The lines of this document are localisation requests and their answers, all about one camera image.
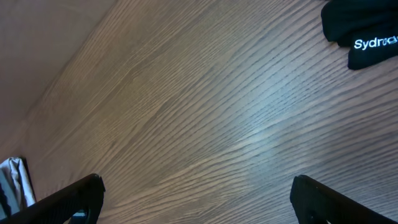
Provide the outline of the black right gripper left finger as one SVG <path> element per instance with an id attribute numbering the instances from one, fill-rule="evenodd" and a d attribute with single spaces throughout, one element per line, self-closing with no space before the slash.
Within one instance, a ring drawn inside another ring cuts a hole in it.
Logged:
<path id="1" fill-rule="evenodd" d="M 102 178 L 98 174 L 90 174 L 1 220 L 1 224 L 96 224 L 105 191 Z"/>

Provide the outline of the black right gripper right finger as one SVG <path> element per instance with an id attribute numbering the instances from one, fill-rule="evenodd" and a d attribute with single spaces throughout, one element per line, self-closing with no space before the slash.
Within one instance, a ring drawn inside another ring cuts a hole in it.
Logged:
<path id="1" fill-rule="evenodd" d="M 299 224 L 397 224 L 306 175 L 294 177 L 290 202 Z"/>

